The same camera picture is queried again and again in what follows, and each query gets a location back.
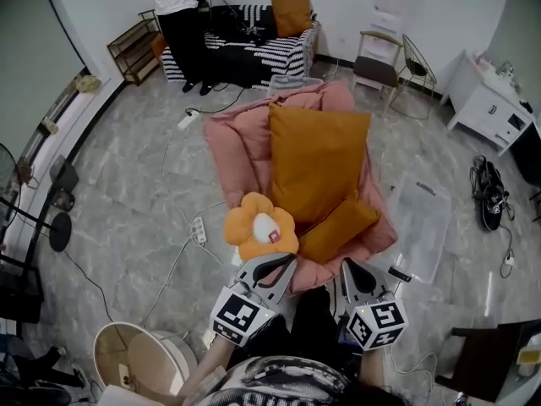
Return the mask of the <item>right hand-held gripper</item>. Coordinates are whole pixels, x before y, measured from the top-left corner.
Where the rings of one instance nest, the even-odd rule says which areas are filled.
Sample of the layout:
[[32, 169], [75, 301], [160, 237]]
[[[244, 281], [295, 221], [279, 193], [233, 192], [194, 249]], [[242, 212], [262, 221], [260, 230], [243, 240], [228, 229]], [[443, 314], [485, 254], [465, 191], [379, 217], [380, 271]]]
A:
[[358, 351], [385, 348], [408, 328], [404, 304], [388, 288], [379, 268], [346, 257], [342, 261], [341, 287], [345, 299], [341, 344]]

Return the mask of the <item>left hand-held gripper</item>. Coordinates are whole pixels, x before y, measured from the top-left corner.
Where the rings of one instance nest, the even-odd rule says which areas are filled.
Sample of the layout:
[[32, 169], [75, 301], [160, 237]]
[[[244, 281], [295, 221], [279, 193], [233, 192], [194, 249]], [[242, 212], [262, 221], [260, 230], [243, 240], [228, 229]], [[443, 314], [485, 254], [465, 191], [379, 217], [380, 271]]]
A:
[[239, 347], [267, 325], [297, 267], [293, 253], [273, 253], [243, 264], [210, 313], [210, 329]]

